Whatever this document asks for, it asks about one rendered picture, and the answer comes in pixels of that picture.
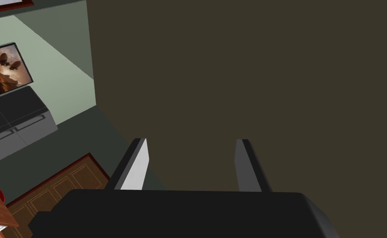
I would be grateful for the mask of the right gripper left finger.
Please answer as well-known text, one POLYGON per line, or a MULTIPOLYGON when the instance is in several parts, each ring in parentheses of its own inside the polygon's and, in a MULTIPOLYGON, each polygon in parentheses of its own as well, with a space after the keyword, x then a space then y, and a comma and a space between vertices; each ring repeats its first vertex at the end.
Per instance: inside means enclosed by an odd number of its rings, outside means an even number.
POLYGON ((134 139, 110 177, 105 189, 142 190, 149 162, 147 139, 134 139))

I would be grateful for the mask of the framed orange airship picture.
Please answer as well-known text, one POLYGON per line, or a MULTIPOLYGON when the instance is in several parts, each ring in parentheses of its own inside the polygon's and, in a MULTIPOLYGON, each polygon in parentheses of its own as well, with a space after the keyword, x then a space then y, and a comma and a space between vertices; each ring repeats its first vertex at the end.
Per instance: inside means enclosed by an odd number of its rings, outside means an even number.
POLYGON ((33 83, 15 42, 0 45, 0 95, 33 83))

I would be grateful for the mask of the brown patterned rug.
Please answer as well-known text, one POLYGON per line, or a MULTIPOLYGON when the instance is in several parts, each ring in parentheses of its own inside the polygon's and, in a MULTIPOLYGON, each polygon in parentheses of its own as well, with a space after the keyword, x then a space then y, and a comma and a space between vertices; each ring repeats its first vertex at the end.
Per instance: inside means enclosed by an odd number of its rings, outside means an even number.
POLYGON ((103 189, 110 177, 91 153, 84 155, 47 180, 7 204, 18 227, 2 230, 5 238, 31 238, 29 222, 39 211, 50 211, 73 189, 103 189))

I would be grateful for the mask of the grey low cabinet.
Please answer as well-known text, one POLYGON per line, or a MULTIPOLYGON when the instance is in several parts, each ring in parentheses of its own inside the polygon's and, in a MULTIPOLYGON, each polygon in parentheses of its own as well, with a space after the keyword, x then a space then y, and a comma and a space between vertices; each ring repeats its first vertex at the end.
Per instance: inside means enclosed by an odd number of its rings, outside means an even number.
POLYGON ((49 108, 32 87, 0 96, 0 160, 55 131, 49 108))

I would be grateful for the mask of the red framed picture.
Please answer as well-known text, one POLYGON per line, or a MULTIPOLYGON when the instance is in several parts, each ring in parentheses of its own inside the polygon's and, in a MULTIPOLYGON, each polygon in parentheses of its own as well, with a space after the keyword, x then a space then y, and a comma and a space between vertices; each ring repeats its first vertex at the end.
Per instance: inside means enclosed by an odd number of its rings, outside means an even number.
POLYGON ((33 6, 32 0, 0 0, 0 12, 33 6))

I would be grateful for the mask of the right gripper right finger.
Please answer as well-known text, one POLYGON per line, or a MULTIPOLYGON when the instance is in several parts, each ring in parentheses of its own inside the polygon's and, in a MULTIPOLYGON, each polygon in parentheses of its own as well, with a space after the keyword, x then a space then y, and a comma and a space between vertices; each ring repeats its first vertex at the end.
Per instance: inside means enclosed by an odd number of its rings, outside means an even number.
POLYGON ((250 140, 236 140, 234 165, 240 191, 272 192, 250 140))

